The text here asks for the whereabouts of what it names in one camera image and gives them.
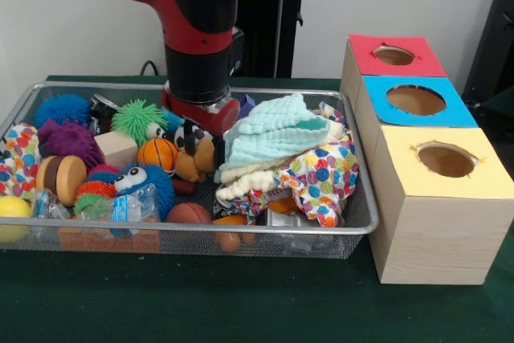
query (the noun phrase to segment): metal mesh basket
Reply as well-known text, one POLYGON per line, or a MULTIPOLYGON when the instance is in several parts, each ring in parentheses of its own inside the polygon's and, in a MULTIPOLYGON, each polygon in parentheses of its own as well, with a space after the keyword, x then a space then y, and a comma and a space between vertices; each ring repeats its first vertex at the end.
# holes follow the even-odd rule
MULTIPOLYGON (((292 93, 292 90, 233 89, 238 98, 244 93, 261 102, 292 93)), ((2 138, 11 125, 33 124, 36 108, 47 98, 71 93, 85 98, 99 93, 118 105, 140 98, 159 104, 161 87, 135 84, 86 84, 46 82, 27 89, 5 122, 0 126, 2 138)), ((239 237, 240 247, 230 253, 238 256, 291 256, 346 259, 362 238, 373 231, 378 212, 368 170, 361 151, 357 126, 348 100, 338 92, 304 91, 310 109, 323 100, 343 112, 354 131, 357 157, 361 163, 355 193, 348 199, 343 217, 345 226, 271 227, 212 226, 174 223, 114 223, 36 218, 0 218, 0 248, 36 251, 108 251, 184 255, 225 255, 217 239, 239 237), (115 237, 112 230, 129 229, 130 236, 115 237)), ((206 182, 193 197, 177 197, 177 203, 197 202, 212 208, 216 185, 206 182)))

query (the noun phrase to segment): yellow ball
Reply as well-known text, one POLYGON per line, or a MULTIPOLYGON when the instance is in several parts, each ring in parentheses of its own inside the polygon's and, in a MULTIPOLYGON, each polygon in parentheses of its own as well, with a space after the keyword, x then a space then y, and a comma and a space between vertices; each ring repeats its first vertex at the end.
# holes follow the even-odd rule
MULTIPOLYGON (((20 197, 0 197, 0 217, 32 217, 29 204, 20 197)), ((29 232, 30 227, 25 225, 1 225, 0 243, 15 243, 29 232)))

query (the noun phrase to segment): white wall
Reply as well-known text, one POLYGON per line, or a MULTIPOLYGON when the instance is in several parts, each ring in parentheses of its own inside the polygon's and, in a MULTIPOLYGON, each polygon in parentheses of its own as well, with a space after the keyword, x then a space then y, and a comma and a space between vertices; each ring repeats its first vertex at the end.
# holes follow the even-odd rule
POLYGON ((339 78, 350 33, 426 36, 457 89, 467 75, 492 0, 303 0, 298 77, 339 78))
MULTIPOLYGON (((294 76, 338 78, 348 33, 425 35, 463 87, 491 0, 304 0, 294 76)), ((161 27, 125 0, 0 0, 0 120, 49 74, 165 70, 161 27)))

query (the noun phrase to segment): black cable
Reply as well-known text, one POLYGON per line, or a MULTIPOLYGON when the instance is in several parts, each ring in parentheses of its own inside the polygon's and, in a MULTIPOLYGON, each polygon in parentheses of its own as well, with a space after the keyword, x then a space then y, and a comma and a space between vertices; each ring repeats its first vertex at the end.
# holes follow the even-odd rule
POLYGON ((142 69, 141 69, 141 71, 139 72, 139 75, 140 75, 140 76, 143 76, 143 75, 145 74, 146 68, 147 68, 148 66, 151 66, 151 67, 152 67, 152 69, 153 69, 153 74, 154 74, 155 76, 159 76, 159 71, 157 70, 157 66, 156 66, 156 65, 155 65, 155 63, 154 63, 153 61, 151 61, 151 60, 147 60, 147 61, 145 62, 145 64, 143 65, 143 68, 142 68, 142 69))

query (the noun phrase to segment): box with hole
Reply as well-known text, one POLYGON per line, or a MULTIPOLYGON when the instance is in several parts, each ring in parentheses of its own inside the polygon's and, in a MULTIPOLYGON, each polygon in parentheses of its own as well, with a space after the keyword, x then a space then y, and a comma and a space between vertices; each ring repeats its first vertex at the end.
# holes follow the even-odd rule
POLYGON ((355 119, 370 165, 382 125, 477 126, 448 78, 363 76, 362 79, 355 119))
POLYGON ((350 99, 353 111, 357 106, 362 76, 446 78, 447 74, 425 38, 350 35, 346 44, 341 92, 350 99))
POLYGON ((383 126, 370 242, 388 284, 482 284, 514 216, 514 182, 481 129, 383 126))

